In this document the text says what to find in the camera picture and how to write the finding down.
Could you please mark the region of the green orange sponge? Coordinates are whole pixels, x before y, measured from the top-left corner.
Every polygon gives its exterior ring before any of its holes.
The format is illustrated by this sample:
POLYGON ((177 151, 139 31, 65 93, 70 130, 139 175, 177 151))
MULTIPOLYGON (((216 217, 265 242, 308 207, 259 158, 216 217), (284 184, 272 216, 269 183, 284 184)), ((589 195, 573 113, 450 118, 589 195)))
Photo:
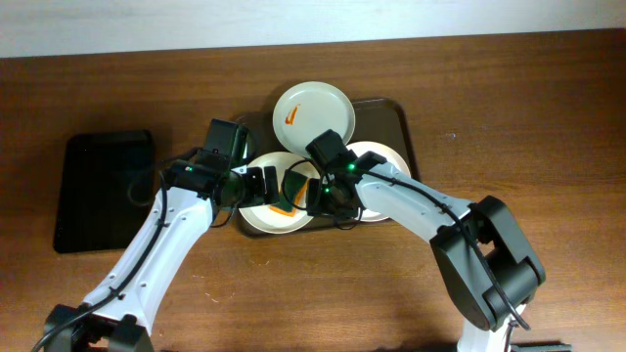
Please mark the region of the green orange sponge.
POLYGON ((269 209, 275 213, 294 217, 297 211, 295 205, 300 205, 300 200, 306 193, 308 178, 298 172, 288 171, 283 178, 285 185, 281 188, 280 201, 271 205, 269 209))

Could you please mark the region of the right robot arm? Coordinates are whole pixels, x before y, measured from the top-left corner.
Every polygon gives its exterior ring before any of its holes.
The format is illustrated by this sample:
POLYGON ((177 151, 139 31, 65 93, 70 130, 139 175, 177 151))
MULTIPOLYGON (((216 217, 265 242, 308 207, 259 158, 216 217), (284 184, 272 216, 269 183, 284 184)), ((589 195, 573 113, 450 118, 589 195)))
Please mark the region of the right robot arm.
POLYGON ((404 175, 378 156, 317 164, 321 213, 354 208, 380 213, 428 242, 447 292, 464 316, 460 351, 513 351, 521 314, 546 280, 545 269, 508 207, 499 199, 451 198, 404 175))

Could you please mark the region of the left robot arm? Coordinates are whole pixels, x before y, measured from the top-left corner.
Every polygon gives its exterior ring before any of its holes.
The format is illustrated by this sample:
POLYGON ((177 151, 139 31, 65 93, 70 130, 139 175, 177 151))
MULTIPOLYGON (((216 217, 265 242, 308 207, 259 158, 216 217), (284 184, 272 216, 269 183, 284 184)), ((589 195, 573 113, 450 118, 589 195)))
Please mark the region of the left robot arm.
POLYGON ((273 204, 275 167, 177 160, 159 175, 148 217, 107 277, 76 307, 56 306, 39 351, 86 351, 105 339, 111 351, 151 351, 161 300, 196 241, 222 209, 273 204))

